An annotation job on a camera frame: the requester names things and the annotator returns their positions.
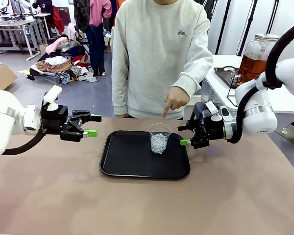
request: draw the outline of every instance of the cup rim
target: cup rim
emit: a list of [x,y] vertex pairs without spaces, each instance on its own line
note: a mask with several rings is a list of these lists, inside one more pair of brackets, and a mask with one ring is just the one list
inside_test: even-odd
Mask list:
[[151,126],[148,128],[148,131],[149,131],[149,133],[150,133],[152,136],[156,136],[156,135],[154,135],[153,133],[151,133],[150,128],[153,127],[153,126],[155,126],[155,125],[162,125],[162,126],[166,126],[166,127],[169,128],[170,132],[167,132],[167,133],[169,133],[169,134],[168,134],[167,136],[164,136],[164,137],[169,137],[169,136],[172,134],[172,129],[171,129],[171,127],[169,127],[168,125],[163,124],[163,123],[155,123],[155,124],[151,125]]

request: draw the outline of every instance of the glass cup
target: glass cup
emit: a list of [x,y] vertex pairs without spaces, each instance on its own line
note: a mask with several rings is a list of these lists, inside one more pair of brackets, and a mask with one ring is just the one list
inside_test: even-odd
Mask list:
[[155,154],[163,154],[167,148],[171,128],[168,125],[157,123],[149,127],[151,150]]

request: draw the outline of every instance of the blue pants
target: blue pants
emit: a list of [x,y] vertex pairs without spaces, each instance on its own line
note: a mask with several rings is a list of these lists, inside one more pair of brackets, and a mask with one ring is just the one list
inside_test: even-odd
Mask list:
[[104,72],[104,50],[106,45],[104,43],[103,24],[98,27],[90,25],[86,31],[90,63],[94,70],[94,75],[101,75]]

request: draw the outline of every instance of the person's hand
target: person's hand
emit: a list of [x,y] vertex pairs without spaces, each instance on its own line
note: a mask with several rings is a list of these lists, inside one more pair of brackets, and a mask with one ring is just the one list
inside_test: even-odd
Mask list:
[[163,110],[162,118],[167,117],[168,111],[170,109],[179,109],[182,106],[186,105],[188,102],[190,102],[190,97],[188,96],[186,91],[184,91],[180,87],[171,87],[168,95],[165,98],[166,106]]
[[127,118],[127,114],[116,115],[117,118]]

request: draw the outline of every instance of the jar lid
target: jar lid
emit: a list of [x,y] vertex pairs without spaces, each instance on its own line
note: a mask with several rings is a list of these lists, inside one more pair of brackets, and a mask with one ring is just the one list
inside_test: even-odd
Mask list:
[[255,39],[266,42],[277,42],[280,39],[280,36],[270,33],[257,33]]

